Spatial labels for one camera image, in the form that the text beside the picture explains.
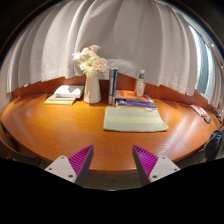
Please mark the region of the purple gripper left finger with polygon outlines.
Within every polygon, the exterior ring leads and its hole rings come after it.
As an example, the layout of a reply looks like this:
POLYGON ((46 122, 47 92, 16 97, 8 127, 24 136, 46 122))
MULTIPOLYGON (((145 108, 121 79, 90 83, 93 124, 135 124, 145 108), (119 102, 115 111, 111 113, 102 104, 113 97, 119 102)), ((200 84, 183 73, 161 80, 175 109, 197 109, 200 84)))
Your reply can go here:
POLYGON ((83 186, 94 156, 94 147, 89 145, 70 156, 59 156, 46 171, 65 180, 83 186))

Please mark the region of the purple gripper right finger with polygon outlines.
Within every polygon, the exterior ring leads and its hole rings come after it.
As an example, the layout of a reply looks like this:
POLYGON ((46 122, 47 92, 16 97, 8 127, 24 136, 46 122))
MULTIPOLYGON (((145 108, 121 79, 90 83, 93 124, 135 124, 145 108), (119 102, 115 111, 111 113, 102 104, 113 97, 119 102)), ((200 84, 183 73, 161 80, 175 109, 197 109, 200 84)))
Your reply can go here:
POLYGON ((143 186, 180 170, 168 157, 158 157, 140 146, 134 145, 132 154, 143 186))

